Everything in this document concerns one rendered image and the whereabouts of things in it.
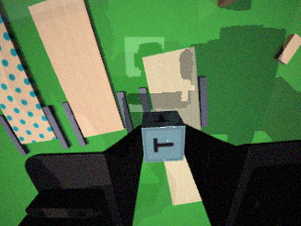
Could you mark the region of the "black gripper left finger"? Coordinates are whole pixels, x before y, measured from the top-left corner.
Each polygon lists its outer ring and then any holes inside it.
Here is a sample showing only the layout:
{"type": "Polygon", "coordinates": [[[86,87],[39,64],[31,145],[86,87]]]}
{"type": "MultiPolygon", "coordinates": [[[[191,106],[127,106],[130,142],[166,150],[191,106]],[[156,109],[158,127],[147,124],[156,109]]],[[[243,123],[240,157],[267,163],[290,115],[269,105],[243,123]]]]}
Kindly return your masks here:
{"type": "Polygon", "coordinates": [[[105,152],[43,153],[25,161],[34,187],[99,188],[114,226],[133,226],[144,157],[142,125],[105,152]]]}

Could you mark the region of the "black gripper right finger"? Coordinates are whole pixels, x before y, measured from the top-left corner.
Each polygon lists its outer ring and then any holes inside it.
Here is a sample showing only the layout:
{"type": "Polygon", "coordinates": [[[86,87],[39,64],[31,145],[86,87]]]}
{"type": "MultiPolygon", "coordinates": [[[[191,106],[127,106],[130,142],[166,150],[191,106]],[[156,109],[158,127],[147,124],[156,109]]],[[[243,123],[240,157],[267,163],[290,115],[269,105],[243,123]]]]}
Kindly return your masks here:
{"type": "Polygon", "coordinates": [[[301,164],[301,140],[235,146],[185,124],[184,156],[211,226],[233,226],[251,171],[301,164]]]}

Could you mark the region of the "light blue cube with black t mark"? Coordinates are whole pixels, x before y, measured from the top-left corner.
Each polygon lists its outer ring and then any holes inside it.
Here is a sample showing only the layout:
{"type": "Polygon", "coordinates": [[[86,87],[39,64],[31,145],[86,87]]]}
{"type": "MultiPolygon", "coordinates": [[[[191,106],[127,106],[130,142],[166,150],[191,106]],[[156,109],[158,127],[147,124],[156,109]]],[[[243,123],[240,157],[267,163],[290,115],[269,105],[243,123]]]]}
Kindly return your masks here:
{"type": "Polygon", "coordinates": [[[184,161],[185,124],[177,110],[144,112],[142,137],[145,163],[184,161]]]}

